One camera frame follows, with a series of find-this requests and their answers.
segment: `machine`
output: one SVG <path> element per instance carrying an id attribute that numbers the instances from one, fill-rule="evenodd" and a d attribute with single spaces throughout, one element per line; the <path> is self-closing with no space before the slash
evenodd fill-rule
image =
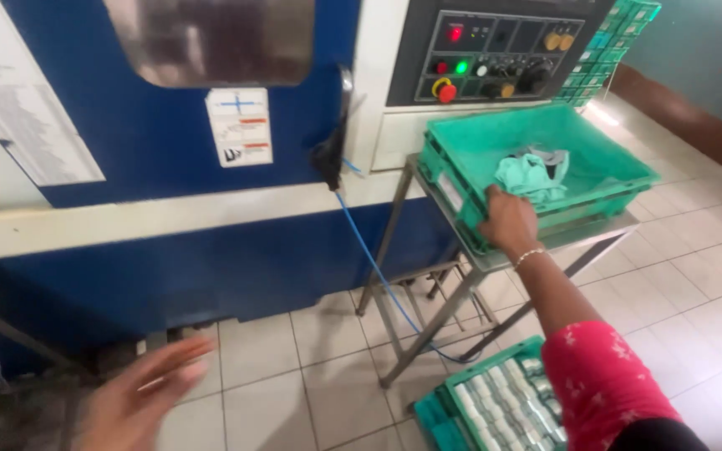
<path id="1" fill-rule="evenodd" d="M 339 65 L 342 189 L 374 246 L 425 123 L 547 101 L 612 3 L 0 0 L 0 317 L 79 353 L 362 286 L 309 162 L 343 119 Z M 455 253 L 423 196 L 387 275 Z"/>

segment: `metal table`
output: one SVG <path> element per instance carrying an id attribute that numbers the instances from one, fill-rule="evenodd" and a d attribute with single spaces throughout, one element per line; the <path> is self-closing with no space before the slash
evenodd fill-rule
<path id="1" fill-rule="evenodd" d="M 386 332 L 389 334 L 392 340 L 392 346 L 395 348 L 397 364 L 386 376 L 380 379 L 380 384 L 383 388 L 389 388 L 397 376 L 416 359 L 417 355 L 431 351 L 428 345 L 433 341 L 436 333 L 456 314 L 458 308 L 467 299 L 472 298 L 472 302 L 476 302 L 476 304 L 480 306 L 488 322 L 468 330 L 463 330 L 462 327 L 462 332 L 433 342 L 435 347 L 444 347 L 448 344 L 488 332 L 479 343 L 461 356 L 463 360 L 469 359 L 487 344 L 492 343 L 492 341 L 506 332 L 534 308 L 529 300 L 505 321 L 498 323 L 494 313 L 480 296 L 480 293 L 478 293 L 477 287 L 488 274 L 511 267 L 511 262 L 508 261 L 506 255 L 501 252 L 494 251 L 486 255 L 479 255 L 467 247 L 465 241 L 461 239 L 459 230 L 456 228 L 456 213 L 453 208 L 445 201 L 439 191 L 433 185 L 429 184 L 419 170 L 417 170 L 418 157 L 418 154 L 413 154 L 406 158 L 406 166 L 403 168 L 403 173 L 397 185 L 395 199 L 392 203 L 392 214 L 386 223 L 386 230 L 384 231 L 384 236 L 376 255 L 376 263 L 378 266 L 381 266 L 386 258 L 386 251 L 388 251 L 389 244 L 392 241 L 392 236 L 397 226 L 397 221 L 403 210 L 408 188 L 411 186 L 412 180 L 416 179 L 419 186 L 425 191 L 425 194 L 436 202 L 441 212 L 445 215 L 447 222 L 450 223 L 459 242 L 459 251 L 466 256 L 472 270 L 467 274 L 461 270 L 459 271 L 462 275 L 461 283 L 452 294 L 445 296 L 445 304 L 436 312 L 434 317 L 428 321 L 426 321 L 419 312 L 414 296 L 408 288 L 408 281 L 422 275 L 430 274 L 434 280 L 434 287 L 431 289 L 428 297 L 432 298 L 438 291 L 442 291 L 442 293 L 445 294 L 441 283 L 445 281 L 447 273 L 454 267 L 460 269 L 458 259 L 431 266 L 424 270 L 403 274 L 391 280 L 391 284 L 399 282 L 404 287 L 408 300 L 414 306 L 417 320 L 423 327 L 423 331 L 417 335 L 416 341 L 408 349 L 403 349 L 401 346 L 394 324 L 392 323 L 393 315 L 395 314 L 392 305 L 384 299 L 381 293 L 383 287 L 378 281 L 376 273 L 374 271 L 370 273 L 369 279 L 366 281 L 366 286 L 364 287 L 364 292 L 361 295 L 361 300 L 358 303 L 356 314 L 363 316 L 366 312 L 366 306 L 371 299 L 374 299 L 380 311 L 384 326 L 386 327 Z M 577 272 L 586 268 L 601 255 L 604 255 L 613 246 L 616 246 L 620 240 L 633 232 L 638 225 L 639 222 L 631 216 L 630 213 L 625 212 L 614 218 L 605 218 L 596 221 L 593 221 L 592 218 L 586 218 L 578 221 L 578 225 L 576 221 L 574 221 L 573 223 L 567 223 L 560 227 L 551 227 L 540 232 L 539 240 L 549 252 L 570 247 L 592 246 L 565 270 L 565 274 L 567 274 L 568 277 L 573 277 Z"/>

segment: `sticker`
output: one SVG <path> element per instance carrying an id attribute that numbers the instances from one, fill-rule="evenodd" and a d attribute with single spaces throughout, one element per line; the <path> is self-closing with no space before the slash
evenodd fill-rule
<path id="1" fill-rule="evenodd" d="M 37 186 L 105 180 L 1 3 L 0 141 Z"/>
<path id="2" fill-rule="evenodd" d="M 464 198 L 461 197 L 458 190 L 456 190 L 456 186 L 452 181 L 450 181 L 450 178 L 444 172 L 439 174 L 438 181 L 439 187 L 445 194 L 445 198 L 450 202 L 450 206 L 453 207 L 453 210 L 458 213 L 461 210 L 461 207 L 464 206 Z"/>
<path id="3" fill-rule="evenodd" d="M 212 89 L 206 97 L 206 108 L 222 168 L 272 163 L 265 88 Z"/>

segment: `blue hose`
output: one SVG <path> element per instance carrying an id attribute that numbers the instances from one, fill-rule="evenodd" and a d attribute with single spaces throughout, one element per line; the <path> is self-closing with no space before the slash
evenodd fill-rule
<path id="1" fill-rule="evenodd" d="M 380 268 L 378 268 L 378 264 L 375 263 L 375 259 L 372 257 L 372 254 L 370 253 L 369 249 L 366 247 L 366 243 L 364 242 L 364 238 L 361 237 L 361 232 L 359 232 L 358 227 L 356 226 L 356 222 L 353 220 L 352 216 L 350 216 L 350 210 L 348 210 L 347 206 L 344 204 L 344 199 L 342 199 L 342 196 L 339 193 L 336 193 L 336 199 L 338 199 L 338 203 L 342 205 L 342 210 L 344 210 L 344 215 L 347 216 L 347 220 L 350 222 L 350 227 L 352 227 L 353 232 L 356 234 L 356 238 L 358 239 L 358 242 L 361 244 L 361 249 L 364 249 L 364 253 L 366 253 L 366 258 L 369 259 L 369 262 L 372 264 L 372 268 L 375 269 L 375 272 L 378 275 L 378 279 L 380 279 L 380 281 L 383 282 L 384 287 L 386 288 L 386 292 L 389 293 L 389 296 L 391 296 L 392 300 L 395 301 L 395 305 L 400 310 L 400 313 L 402 313 L 403 316 L 406 318 L 406 321 L 411 325 L 412 329 L 414 329 L 414 332 L 419 334 L 420 330 L 417 328 L 416 324 L 414 324 L 414 322 L 411 320 L 411 318 L 408 317 L 408 314 L 406 313 L 406 310 L 403 308 L 403 306 L 400 305 L 400 302 L 397 300 L 395 293 L 392 291 L 392 288 L 389 286 L 389 282 L 386 281 L 384 274 L 380 272 Z M 439 350 L 439 348 L 434 346 L 433 343 L 429 343 L 428 346 L 430 346 L 431 349 L 436 351 L 437 354 L 441 355 L 442 357 L 445 357 L 447 360 L 456 362 L 457 364 L 468 364 L 470 362 L 474 362 L 474 361 L 478 360 L 478 358 L 480 357 L 480 354 L 481 354 L 481 352 L 478 352 L 478 354 L 470 360 L 460 360 L 460 359 L 456 359 L 455 357 L 451 357 L 451 356 L 443 353 L 442 351 Z"/>

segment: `control panel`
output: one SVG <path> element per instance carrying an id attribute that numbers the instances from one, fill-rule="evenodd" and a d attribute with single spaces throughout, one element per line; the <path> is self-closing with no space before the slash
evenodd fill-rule
<path id="1" fill-rule="evenodd" d="M 411 0 L 387 107 L 558 93 L 614 0 Z"/>
<path id="2" fill-rule="evenodd" d="M 440 11 L 416 102 L 539 99 L 584 21 Z"/>

